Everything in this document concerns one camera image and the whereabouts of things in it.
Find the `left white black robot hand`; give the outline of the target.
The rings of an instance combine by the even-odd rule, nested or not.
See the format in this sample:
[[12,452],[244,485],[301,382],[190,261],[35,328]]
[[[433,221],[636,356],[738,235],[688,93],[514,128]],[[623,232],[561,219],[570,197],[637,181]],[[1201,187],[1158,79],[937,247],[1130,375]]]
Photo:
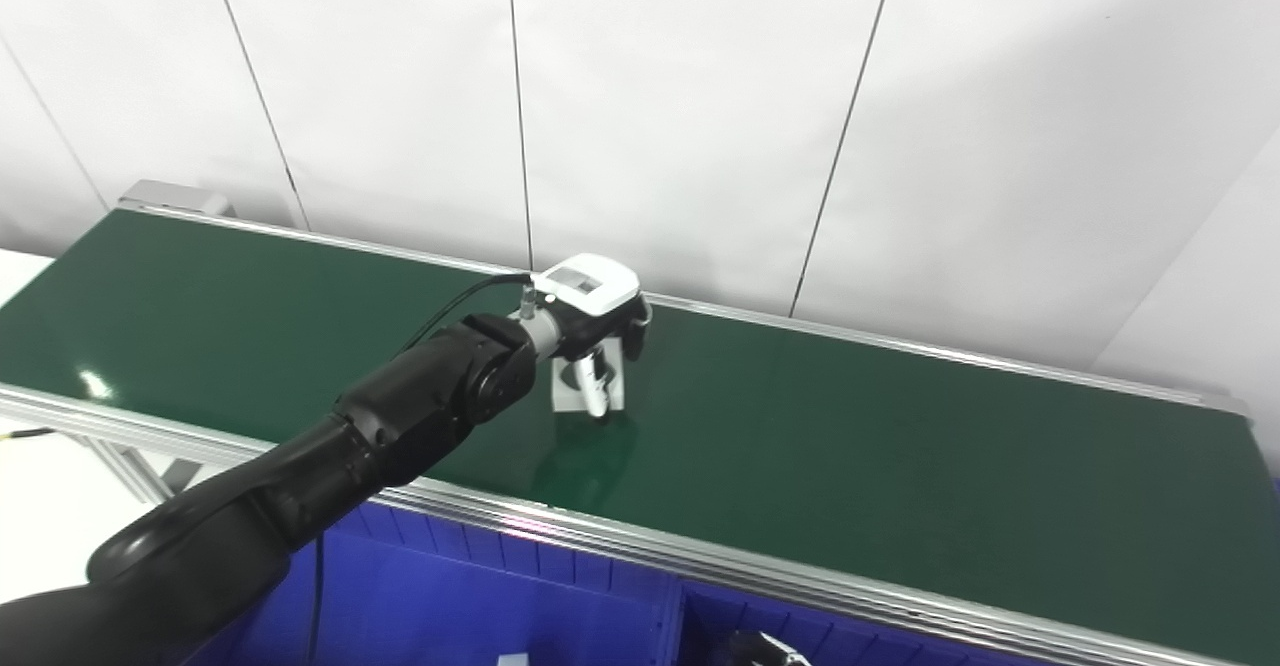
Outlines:
[[640,360],[653,319],[635,270],[575,255],[530,277],[516,318],[553,364],[554,412],[607,423],[625,410],[623,365]]

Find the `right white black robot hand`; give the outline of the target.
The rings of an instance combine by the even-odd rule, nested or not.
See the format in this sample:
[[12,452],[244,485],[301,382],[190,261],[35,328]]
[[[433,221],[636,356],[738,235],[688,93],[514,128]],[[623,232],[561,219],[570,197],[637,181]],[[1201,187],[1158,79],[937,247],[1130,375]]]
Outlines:
[[724,644],[724,665],[810,665],[795,647],[763,631],[736,631]]

